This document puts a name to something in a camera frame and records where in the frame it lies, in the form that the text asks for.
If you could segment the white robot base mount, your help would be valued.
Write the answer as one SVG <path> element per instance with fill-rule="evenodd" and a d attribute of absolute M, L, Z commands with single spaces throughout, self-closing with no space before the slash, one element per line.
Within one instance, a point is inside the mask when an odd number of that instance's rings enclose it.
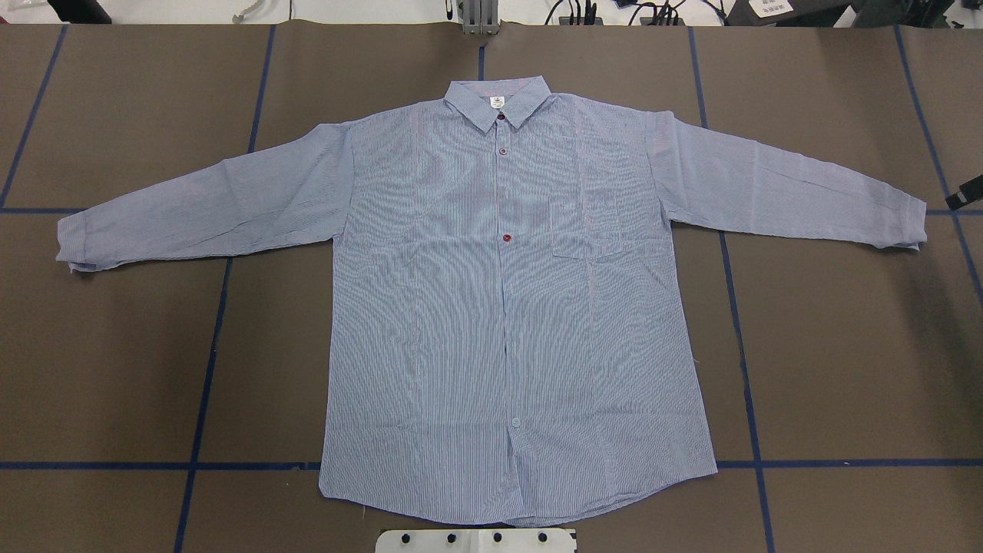
<path fill-rule="evenodd" d="M 564 528 L 456 528 L 384 531 L 376 552 L 577 552 Z"/>

